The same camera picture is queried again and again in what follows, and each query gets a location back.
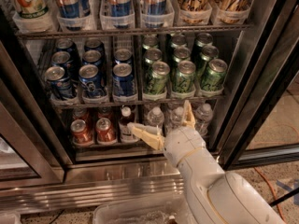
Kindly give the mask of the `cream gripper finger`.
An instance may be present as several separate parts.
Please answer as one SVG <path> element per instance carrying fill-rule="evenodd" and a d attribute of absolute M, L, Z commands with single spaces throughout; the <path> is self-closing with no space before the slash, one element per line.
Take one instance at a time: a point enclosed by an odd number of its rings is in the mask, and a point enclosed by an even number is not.
<path fill-rule="evenodd" d="M 191 128 L 195 127 L 195 117 L 192 112 L 192 105 L 189 100 L 186 100 L 184 102 L 181 124 L 183 126 L 188 126 Z"/>
<path fill-rule="evenodd" d="M 164 147 L 162 130 L 156 126 L 146 126 L 140 123 L 129 122 L 127 125 L 131 133 L 143 140 L 148 146 L 155 150 L 161 150 Z"/>

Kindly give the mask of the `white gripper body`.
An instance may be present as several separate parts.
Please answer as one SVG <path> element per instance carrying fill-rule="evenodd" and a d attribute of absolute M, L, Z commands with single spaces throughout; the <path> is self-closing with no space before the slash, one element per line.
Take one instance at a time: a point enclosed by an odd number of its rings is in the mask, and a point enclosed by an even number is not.
<path fill-rule="evenodd" d="M 165 138 L 164 155 L 176 167 L 187 155 L 199 148 L 205 148 L 206 142 L 194 128 L 183 126 L 172 130 Z"/>

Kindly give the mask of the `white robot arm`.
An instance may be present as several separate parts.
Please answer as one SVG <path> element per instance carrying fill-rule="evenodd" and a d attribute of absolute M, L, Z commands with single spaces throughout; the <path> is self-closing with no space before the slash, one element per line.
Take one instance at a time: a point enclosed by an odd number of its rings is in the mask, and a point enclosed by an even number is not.
<path fill-rule="evenodd" d="M 133 135 L 160 149 L 179 170 L 184 194 L 198 224 L 285 224 L 279 214 L 241 175 L 224 171 L 194 128 L 189 102 L 178 128 L 167 135 L 139 123 L 129 123 Z"/>

